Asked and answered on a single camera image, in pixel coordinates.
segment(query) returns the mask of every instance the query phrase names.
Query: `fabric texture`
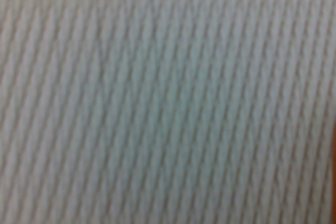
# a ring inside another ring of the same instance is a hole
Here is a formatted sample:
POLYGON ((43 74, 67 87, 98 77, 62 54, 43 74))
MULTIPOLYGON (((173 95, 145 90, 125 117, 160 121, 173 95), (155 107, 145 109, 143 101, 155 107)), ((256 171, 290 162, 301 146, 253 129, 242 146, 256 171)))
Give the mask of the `fabric texture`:
POLYGON ((335 0, 0 0, 0 223, 332 223, 335 0))

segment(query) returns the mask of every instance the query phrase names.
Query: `gray textured surface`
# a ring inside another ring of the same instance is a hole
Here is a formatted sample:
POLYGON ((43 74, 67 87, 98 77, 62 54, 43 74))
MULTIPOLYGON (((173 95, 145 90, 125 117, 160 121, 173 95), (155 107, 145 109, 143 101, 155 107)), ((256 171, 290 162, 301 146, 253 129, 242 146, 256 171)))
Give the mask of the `gray textured surface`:
POLYGON ((2 0, 0 223, 331 223, 335 0, 2 0))

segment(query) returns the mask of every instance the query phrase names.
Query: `ribbed fabric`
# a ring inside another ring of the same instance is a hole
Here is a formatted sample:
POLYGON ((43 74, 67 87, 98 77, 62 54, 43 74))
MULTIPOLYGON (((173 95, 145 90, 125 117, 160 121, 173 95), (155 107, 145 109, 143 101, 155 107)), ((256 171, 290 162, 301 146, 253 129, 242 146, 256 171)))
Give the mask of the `ribbed fabric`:
POLYGON ((332 223, 336 0, 0 0, 0 223, 332 223))

